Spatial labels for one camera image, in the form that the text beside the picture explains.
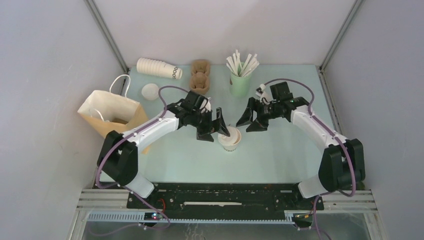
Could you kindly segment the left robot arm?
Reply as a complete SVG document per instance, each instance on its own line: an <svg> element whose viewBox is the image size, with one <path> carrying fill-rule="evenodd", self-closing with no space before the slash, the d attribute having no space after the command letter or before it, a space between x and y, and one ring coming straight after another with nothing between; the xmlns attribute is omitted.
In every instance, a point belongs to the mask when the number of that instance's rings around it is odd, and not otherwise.
<svg viewBox="0 0 424 240"><path fill-rule="evenodd" d="M218 107L215 113L216 118L212 119L210 101L189 91L185 98L165 105L158 116L146 123L123 133L110 131L97 160L97 176L106 174L116 184L139 195L138 201L145 208L153 208L158 202L158 194L153 191L154 184L139 170L139 154L156 140L185 126L196 128L199 141L213 142L213 133L230 136L221 108Z"/></svg>

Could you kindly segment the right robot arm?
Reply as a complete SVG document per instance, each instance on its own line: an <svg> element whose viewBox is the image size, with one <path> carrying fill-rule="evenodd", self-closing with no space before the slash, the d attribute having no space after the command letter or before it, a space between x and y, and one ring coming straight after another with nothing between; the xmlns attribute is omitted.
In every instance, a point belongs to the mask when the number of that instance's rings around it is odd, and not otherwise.
<svg viewBox="0 0 424 240"><path fill-rule="evenodd" d="M295 208L304 209L312 197L328 193L354 196L357 184L366 177L363 144L332 130L318 117L312 109L315 94L310 87L295 82L310 92L311 99L306 100L294 97L289 82L288 78L277 78L261 84L248 99L236 126L246 126L247 132L264 132L270 120L283 118L304 131L320 150L317 175L297 183L297 191L290 196Z"/></svg>

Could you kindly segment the stack of white paper cups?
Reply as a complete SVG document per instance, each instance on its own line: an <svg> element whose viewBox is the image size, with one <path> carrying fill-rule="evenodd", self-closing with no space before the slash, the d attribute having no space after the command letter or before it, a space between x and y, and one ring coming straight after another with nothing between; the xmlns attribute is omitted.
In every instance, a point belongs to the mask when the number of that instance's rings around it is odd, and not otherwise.
<svg viewBox="0 0 424 240"><path fill-rule="evenodd" d="M138 73L169 79L181 79L183 70L161 60L140 58L136 63Z"/></svg>

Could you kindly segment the brown paper bag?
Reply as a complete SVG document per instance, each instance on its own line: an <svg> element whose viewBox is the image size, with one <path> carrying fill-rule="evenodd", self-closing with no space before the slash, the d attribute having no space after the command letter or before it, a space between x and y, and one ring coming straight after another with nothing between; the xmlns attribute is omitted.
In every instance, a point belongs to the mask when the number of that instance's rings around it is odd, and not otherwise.
<svg viewBox="0 0 424 240"><path fill-rule="evenodd" d="M108 91L94 90L77 110L103 138L111 131L124 133L149 121L141 103L127 97L129 87L122 96L112 93L113 86Z"/></svg>

